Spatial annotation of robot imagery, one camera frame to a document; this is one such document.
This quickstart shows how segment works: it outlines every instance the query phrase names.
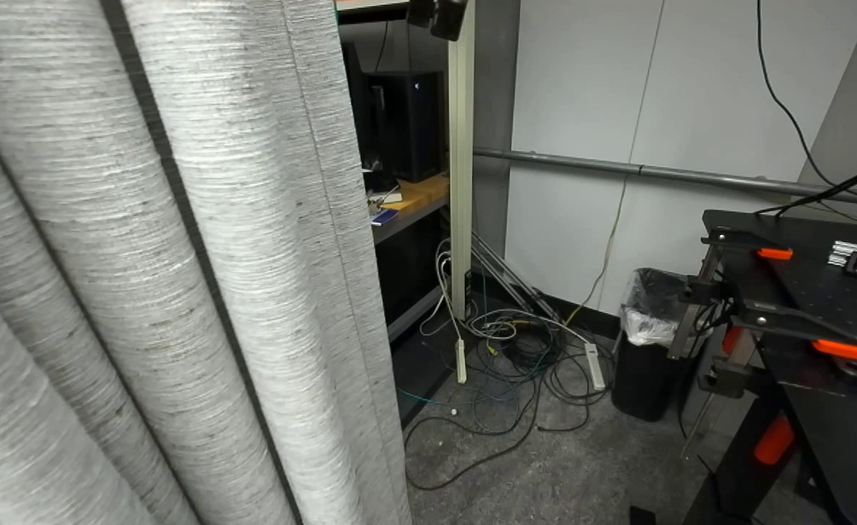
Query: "curtain fold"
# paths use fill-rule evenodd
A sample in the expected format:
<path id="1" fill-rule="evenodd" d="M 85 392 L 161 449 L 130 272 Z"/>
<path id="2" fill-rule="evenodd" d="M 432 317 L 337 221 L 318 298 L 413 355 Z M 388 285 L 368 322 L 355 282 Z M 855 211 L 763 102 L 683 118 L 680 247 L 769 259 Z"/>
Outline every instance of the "curtain fold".
<path id="1" fill-rule="evenodd" d="M 333 5 L 126 0 L 126 16 L 304 523 L 409 523 L 398 427 L 378 424 L 396 424 L 388 339 L 359 335 L 346 282 L 359 269 L 343 269 L 320 169 L 362 177 L 352 150 L 336 145 L 352 145 L 352 126 Z M 308 94 L 292 23 L 333 68 Z M 333 126 L 324 141 L 305 96 Z M 352 220 L 346 242 L 374 269 L 365 192 L 337 192 L 359 211 L 337 217 Z M 378 301 L 365 314 L 381 322 Z M 374 354 L 385 355 L 377 387 Z"/>
<path id="2" fill-rule="evenodd" d="M 199 517 L 292 523 L 95 2 L 0 2 L 0 154 Z"/>
<path id="3" fill-rule="evenodd" d="M 154 525 L 0 317 L 0 523 Z"/>
<path id="4" fill-rule="evenodd" d="M 167 525 L 194 525 L 162 453 L 0 169 L 0 314 Z"/>
<path id="5" fill-rule="evenodd" d="M 116 34 L 100 2 L 0 2 L 0 373 L 43 396 L 0 418 L 62 424 L 12 436 L 0 525 L 409 525 L 333 2 L 104 5 Z M 3 504 L 41 471 L 49 501 Z"/>

